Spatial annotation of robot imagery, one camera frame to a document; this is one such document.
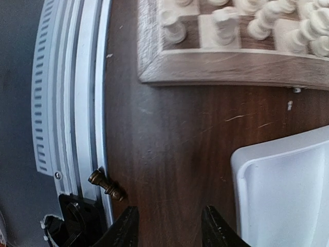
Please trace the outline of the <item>wooden chess board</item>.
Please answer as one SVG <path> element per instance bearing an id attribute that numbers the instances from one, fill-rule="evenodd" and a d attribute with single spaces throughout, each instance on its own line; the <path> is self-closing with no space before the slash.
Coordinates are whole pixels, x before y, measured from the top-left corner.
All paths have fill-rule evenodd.
<path id="1" fill-rule="evenodd" d="M 142 83 L 328 89 L 328 1 L 139 1 Z"/>

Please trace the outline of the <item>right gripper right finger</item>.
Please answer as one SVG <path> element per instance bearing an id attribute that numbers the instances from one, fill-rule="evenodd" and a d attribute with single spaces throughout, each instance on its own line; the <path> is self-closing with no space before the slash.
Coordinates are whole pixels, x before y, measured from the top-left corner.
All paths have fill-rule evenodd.
<path id="1" fill-rule="evenodd" d="M 206 206 L 202 211 L 202 246 L 250 247 L 228 225 L 214 206 Z"/>

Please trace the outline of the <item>white plastic compartment tray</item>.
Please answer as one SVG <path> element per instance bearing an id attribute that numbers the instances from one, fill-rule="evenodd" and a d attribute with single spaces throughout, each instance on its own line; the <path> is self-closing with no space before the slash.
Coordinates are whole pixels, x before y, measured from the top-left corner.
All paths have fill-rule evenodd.
<path id="1" fill-rule="evenodd" d="M 237 149 L 237 232 L 250 246 L 328 246 L 328 127 Z"/>

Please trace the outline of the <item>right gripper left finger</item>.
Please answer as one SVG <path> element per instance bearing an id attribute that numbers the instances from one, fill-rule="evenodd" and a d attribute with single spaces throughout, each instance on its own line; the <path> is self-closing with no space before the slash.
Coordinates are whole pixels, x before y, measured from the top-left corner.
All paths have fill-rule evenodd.
<path id="1" fill-rule="evenodd" d="M 95 243 L 95 246 L 138 246 L 138 234 L 138 207 L 128 206 L 117 219 L 117 221 Z"/>

